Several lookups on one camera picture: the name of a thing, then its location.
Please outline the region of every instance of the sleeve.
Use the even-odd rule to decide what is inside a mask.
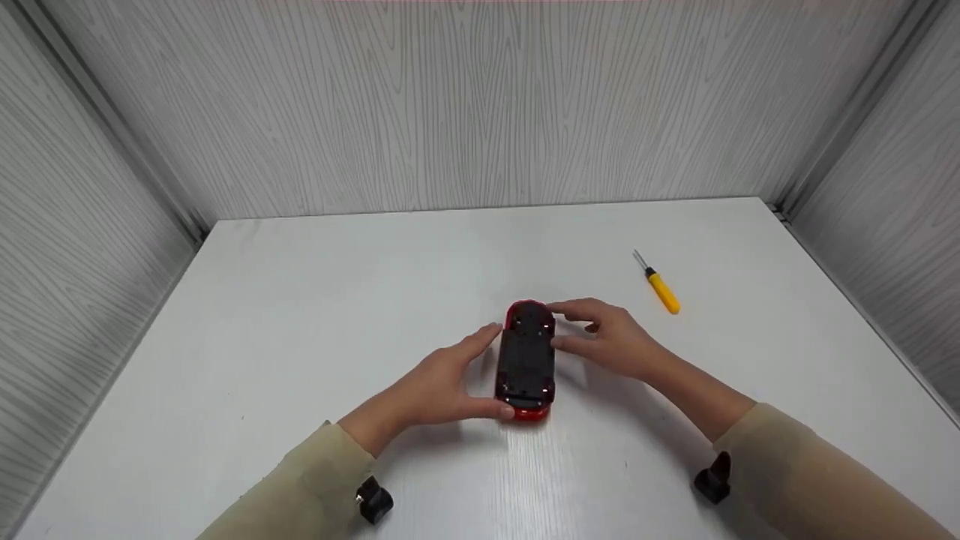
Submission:
[[[953,539],[945,528],[807,426],[757,404],[713,445],[730,487],[790,539]]]
[[[200,540],[340,538],[359,515],[356,490],[373,457],[324,423],[210,524]]]

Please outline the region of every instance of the person's right hand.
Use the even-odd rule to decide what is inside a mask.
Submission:
[[[550,342],[554,349],[582,356],[610,371],[646,380],[657,364],[671,355],[639,325],[623,307],[595,298],[580,298],[547,304],[567,321],[589,321],[586,330],[595,338],[558,335]]]

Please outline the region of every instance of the wall panel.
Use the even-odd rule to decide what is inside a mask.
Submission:
[[[0,537],[191,254],[0,7]]]
[[[960,4],[930,29],[794,225],[960,412]]]
[[[904,0],[51,0],[208,220],[773,199]]]

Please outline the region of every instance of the red toy car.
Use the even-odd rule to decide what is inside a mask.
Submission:
[[[546,418],[554,397],[553,313],[540,302],[523,300],[507,310],[496,365],[496,399],[511,405],[514,419]]]

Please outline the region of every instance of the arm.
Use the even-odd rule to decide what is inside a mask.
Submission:
[[[667,351],[622,307],[595,299],[549,306],[590,321],[595,339],[555,348],[642,380],[680,409],[717,452],[731,456],[731,489],[788,538],[883,540],[953,536],[896,489],[810,428],[757,404]]]
[[[337,538],[358,515],[354,500],[374,460],[404,430],[466,418],[508,420],[514,410],[493,398],[471,398],[464,372],[497,335],[491,324],[438,349],[407,375],[337,424],[325,423],[230,506],[200,540]]]

